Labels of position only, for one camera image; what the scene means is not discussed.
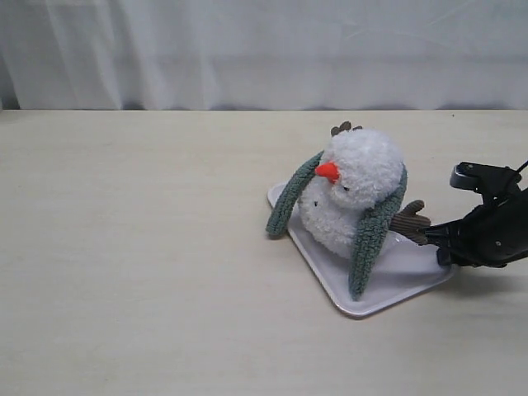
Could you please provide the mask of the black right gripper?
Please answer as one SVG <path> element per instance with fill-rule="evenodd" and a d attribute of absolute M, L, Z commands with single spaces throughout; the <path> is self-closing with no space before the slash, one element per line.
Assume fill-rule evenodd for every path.
<path fill-rule="evenodd" d="M 428 244 L 439 247 L 440 267 L 503 268 L 527 257 L 527 204 L 506 203 L 462 220 L 420 228 L 420 233 Z"/>

